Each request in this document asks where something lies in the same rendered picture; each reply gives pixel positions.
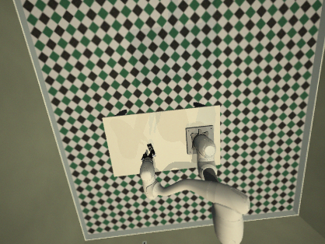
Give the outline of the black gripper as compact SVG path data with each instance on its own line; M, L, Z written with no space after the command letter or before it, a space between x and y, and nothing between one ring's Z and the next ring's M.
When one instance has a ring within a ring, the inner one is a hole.
M155 152L154 152L154 150L152 150L152 148L151 148L150 154L149 154L149 155L147 155L147 154L148 154L148 151L147 151L147 149L146 149L145 154L143 154L143 156L142 156L142 161L143 161L143 159L146 158L146 157L149 157L149 158L152 159L154 156L156 156L156 155L155 155Z

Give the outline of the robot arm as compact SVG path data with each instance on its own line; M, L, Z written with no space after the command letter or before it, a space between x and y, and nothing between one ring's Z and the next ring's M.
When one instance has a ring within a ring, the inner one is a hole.
M162 187L156 179L153 160L147 157L140 168L143 190L149 200L182 190L195 192L213 204L213 225L221 244L240 244L243 238L243 214L250 210L250 199L241 190L219 182L215 165L216 146L208 134L207 131L202 133L201 129L191 134L192 150L197 152L198 174L203 180L183 179Z

